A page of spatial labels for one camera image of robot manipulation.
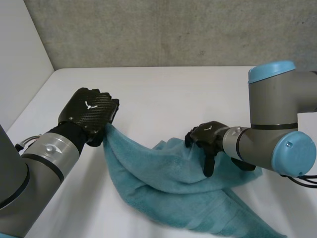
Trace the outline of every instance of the white table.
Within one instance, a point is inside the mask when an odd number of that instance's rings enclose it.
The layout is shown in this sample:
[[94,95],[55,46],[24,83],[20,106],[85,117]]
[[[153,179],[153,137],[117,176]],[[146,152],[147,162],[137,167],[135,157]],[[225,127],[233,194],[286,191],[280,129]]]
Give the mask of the white table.
[[[211,120],[250,126],[250,67],[78,68],[56,71],[10,128],[13,143],[56,126],[80,87],[99,88],[120,99],[114,125],[133,140],[153,147],[183,138]],[[300,130],[317,142],[317,114],[299,116]],[[317,174],[317,166],[310,171]],[[269,225],[290,238],[317,236],[317,191],[270,171],[234,191]],[[85,146],[28,238],[210,238],[155,224],[128,207],[109,177],[103,148]]]

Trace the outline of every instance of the blue towel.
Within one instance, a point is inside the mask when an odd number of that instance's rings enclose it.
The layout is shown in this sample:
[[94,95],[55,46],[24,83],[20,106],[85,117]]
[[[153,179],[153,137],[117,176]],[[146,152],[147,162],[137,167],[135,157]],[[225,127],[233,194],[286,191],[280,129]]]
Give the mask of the blue towel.
[[121,198],[150,219],[176,228],[235,238],[285,238],[258,217],[231,187],[262,174],[239,170],[224,154],[206,178],[204,152],[172,138],[153,149],[121,134],[111,124],[104,138],[111,179]]

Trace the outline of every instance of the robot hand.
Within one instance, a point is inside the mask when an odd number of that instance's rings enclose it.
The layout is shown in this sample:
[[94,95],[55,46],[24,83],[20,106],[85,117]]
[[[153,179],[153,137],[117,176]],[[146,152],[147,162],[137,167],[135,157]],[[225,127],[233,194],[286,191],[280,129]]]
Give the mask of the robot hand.
[[104,137],[105,125],[112,123],[118,111],[119,100],[99,89],[78,89],[58,117],[58,124],[72,122],[81,127],[90,146],[99,146]]
[[[185,136],[185,146],[190,147],[192,143],[196,143],[198,147],[203,148],[205,152],[204,175],[210,177],[213,175],[214,158],[218,152],[224,152],[222,141],[229,127],[217,121],[210,121],[194,127]],[[232,162],[244,171],[252,171],[256,166],[250,165],[243,161],[231,158]]]

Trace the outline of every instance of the light blue end cap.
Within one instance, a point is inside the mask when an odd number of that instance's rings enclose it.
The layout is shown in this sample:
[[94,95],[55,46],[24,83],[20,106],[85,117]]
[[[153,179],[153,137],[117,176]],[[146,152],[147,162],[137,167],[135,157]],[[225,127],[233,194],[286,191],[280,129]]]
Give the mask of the light blue end cap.
[[8,235],[0,233],[0,238],[16,238],[16,237],[12,237],[12,236],[8,236]]
[[272,156],[272,168],[280,175],[298,177],[306,174],[314,165],[316,146],[303,132],[293,131],[276,144]]
[[271,78],[294,69],[296,69],[296,66],[289,60],[262,64],[249,70],[248,84]]

